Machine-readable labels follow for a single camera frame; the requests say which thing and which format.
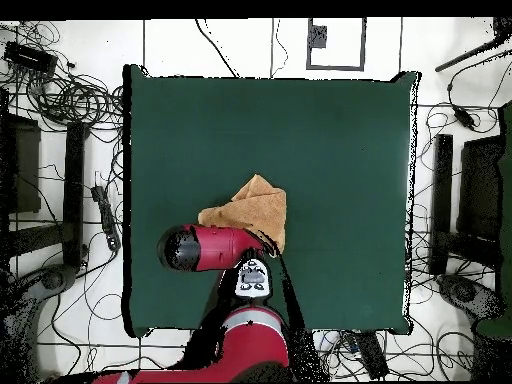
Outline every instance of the power adapter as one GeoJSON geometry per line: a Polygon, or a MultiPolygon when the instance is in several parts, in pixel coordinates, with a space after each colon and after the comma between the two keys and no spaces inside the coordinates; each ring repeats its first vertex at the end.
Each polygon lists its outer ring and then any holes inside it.
{"type": "Polygon", "coordinates": [[[455,105],[452,106],[452,109],[457,121],[459,121],[464,127],[469,128],[470,130],[474,129],[475,120],[465,109],[455,105]]]}

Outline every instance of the black cable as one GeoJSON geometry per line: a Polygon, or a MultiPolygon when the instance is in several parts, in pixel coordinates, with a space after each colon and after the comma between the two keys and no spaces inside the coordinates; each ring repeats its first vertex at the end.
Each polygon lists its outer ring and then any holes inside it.
{"type": "Polygon", "coordinates": [[[216,44],[211,40],[210,37],[208,37],[204,31],[202,30],[201,26],[199,25],[199,21],[197,19],[194,19],[194,21],[196,22],[196,26],[197,26],[197,29],[199,30],[199,32],[203,35],[204,38],[206,38],[208,40],[208,42],[213,46],[213,48],[215,49],[215,51],[217,52],[217,54],[220,56],[220,58],[222,59],[222,61],[224,62],[224,65],[227,66],[227,68],[229,69],[229,72],[231,72],[231,75],[233,75],[235,78],[240,78],[240,75],[237,75],[233,69],[231,69],[231,66],[229,66],[229,63],[226,61],[226,59],[224,58],[224,56],[222,55],[222,53],[220,52],[219,48],[216,46],[216,44]]]}
{"type": "Polygon", "coordinates": [[[279,34],[279,26],[281,25],[281,19],[279,19],[279,21],[277,22],[277,29],[276,29],[276,41],[277,43],[281,46],[281,48],[284,50],[285,54],[286,54],[286,59],[284,60],[283,62],[283,66],[277,68],[274,73],[272,74],[272,78],[274,78],[275,74],[277,74],[278,71],[280,71],[281,69],[283,69],[285,66],[286,66],[286,62],[288,61],[288,51],[284,48],[284,46],[281,44],[281,42],[279,41],[279,38],[277,38],[278,34],[279,34]]]}
{"type": "MultiPolygon", "coordinates": [[[[440,344],[441,344],[441,340],[443,340],[445,337],[447,336],[450,336],[450,335],[458,335],[458,336],[461,336],[461,337],[464,337],[466,340],[469,340],[472,344],[473,344],[473,340],[470,339],[466,334],[464,333],[461,333],[460,331],[448,331],[447,333],[444,333],[443,335],[441,335],[438,339],[437,339],[437,342],[436,342],[436,358],[437,358],[437,363],[439,365],[439,369],[441,370],[441,373],[443,374],[443,377],[446,379],[446,381],[450,381],[450,379],[448,378],[448,376],[446,375],[446,372],[444,371],[444,366],[447,366],[446,364],[443,364],[443,361],[441,360],[441,354],[440,354],[440,344]]],[[[457,356],[459,356],[459,359],[461,357],[460,354],[463,354],[465,355],[463,352],[459,351],[457,353],[457,356]]],[[[469,366],[466,366],[466,365],[461,365],[460,363],[458,364],[460,365],[462,368],[464,368],[466,371],[471,371],[471,364],[469,366]]]]}
{"type": "MultiPolygon", "coordinates": [[[[96,308],[98,307],[98,305],[104,300],[106,299],[107,297],[110,297],[110,296],[116,296],[118,297],[119,299],[121,299],[121,296],[119,296],[118,294],[115,294],[115,293],[108,293],[102,297],[100,297],[98,299],[98,301],[94,304],[94,307],[92,308],[91,310],[91,315],[89,316],[89,323],[87,325],[87,342],[88,342],[88,354],[87,354],[87,370],[86,371],[94,371],[94,360],[96,359],[96,355],[98,354],[98,349],[97,348],[91,348],[91,322],[92,322],[92,317],[93,316],[96,316],[98,317],[98,315],[94,312],[96,310],[96,308]]],[[[119,318],[122,314],[119,314],[113,318],[104,318],[104,317],[101,317],[100,319],[104,320],[104,321],[111,321],[111,320],[114,320],[116,318],[119,318]]]]}
{"type": "Polygon", "coordinates": [[[135,362],[139,362],[139,363],[140,363],[140,361],[141,361],[142,359],[146,359],[146,360],[148,360],[148,361],[152,362],[154,365],[156,365],[156,366],[157,366],[158,368],[160,368],[161,370],[165,370],[165,369],[167,369],[167,368],[168,368],[168,367],[164,367],[164,366],[160,365],[160,364],[159,364],[158,362],[156,362],[154,359],[151,359],[151,358],[149,358],[149,357],[147,357],[147,356],[139,356],[138,358],[135,358],[135,359],[133,359],[132,361],[124,362],[124,363],[122,363],[122,364],[112,364],[112,365],[107,365],[105,368],[103,368],[103,369],[101,370],[101,372],[103,372],[103,371],[107,370],[108,368],[121,368],[121,367],[125,367],[125,366],[127,366],[127,365],[131,365],[131,364],[133,364],[133,363],[135,363],[135,362]]]}
{"type": "Polygon", "coordinates": [[[55,327],[55,316],[57,315],[57,312],[59,310],[59,307],[60,307],[60,293],[57,295],[57,307],[55,308],[55,311],[53,312],[53,315],[52,315],[52,319],[51,319],[51,323],[50,325],[52,326],[53,328],[53,331],[55,332],[55,334],[57,334],[57,336],[59,336],[62,340],[68,342],[69,344],[73,345],[74,347],[76,347],[76,349],[78,350],[78,357],[76,358],[76,361],[75,363],[73,364],[73,366],[69,369],[68,373],[66,375],[70,375],[71,372],[74,370],[74,368],[76,367],[76,364],[78,364],[78,361],[80,360],[80,357],[82,356],[82,350],[80,349],[79,346],[77,346],[75,343],[73,343],[71,340],[69,340],[68,338],[64,337],[58,330],[57,328],[55,327]]]}

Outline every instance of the dark green fabric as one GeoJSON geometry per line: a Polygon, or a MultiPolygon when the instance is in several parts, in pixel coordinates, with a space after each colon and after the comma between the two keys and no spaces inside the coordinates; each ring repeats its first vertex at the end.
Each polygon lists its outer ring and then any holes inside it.
{"type": "MultiPolygon", "coordinates": [[[[306,326],[406,331],[415,79],[146,78],[132,67],[133,326],[197,327],[216,273],[165,270],[157,241],[258,173],[287,194],[283,257],[306,326]]],[[[280,284],[269,304],[286,317],[280,284]]]]}
{"type": "Polygon", "coordinates": [[[505,313],[497,319],[485,320],[477,325],[478,333],[487,337],[512,338],[512,102],[504,107],[504,121],[500,128],[506,134],[505,153],[499,161],[503,182],[503,216],[500,231],[500,248],[503,264],[496,287],[505,301],[505,313]]]}

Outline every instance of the black frame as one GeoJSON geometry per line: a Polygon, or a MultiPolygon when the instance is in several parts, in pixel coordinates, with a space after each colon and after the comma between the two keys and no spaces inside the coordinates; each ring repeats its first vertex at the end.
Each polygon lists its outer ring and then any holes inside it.
{"type": "Polygon", "coordinates": [[[313,30],[313,19],[308,18],[308,45],[306,51],[306,70],[308,71],[356,71],[364,72],[364,65],[366,62],[366,19],[361,18],[361,51],[359,56],[359,66],[333,66],[333,65],[312,65],[311,64],[311,50],[312,40],[311,34],[313,30]]]}

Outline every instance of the green mat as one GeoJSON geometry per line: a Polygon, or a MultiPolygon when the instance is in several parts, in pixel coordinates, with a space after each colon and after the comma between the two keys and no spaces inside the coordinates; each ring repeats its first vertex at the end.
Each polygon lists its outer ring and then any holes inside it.
{"type": "MultiPolygon", "coordinates": [[[[165,270],[157,241],[228,202],[257,173],[287,193],[283,257],[306,326],[407,332],[404,228],[417,77],[149,78],[125,67],[131,293],[124,296],[133,327],[197,328],[217,274],[165,270]]],[[[278,263],[271,267],[278,276],[278,263]]],[[[269,304],[286,318],[277,280],[269,304]]]]}

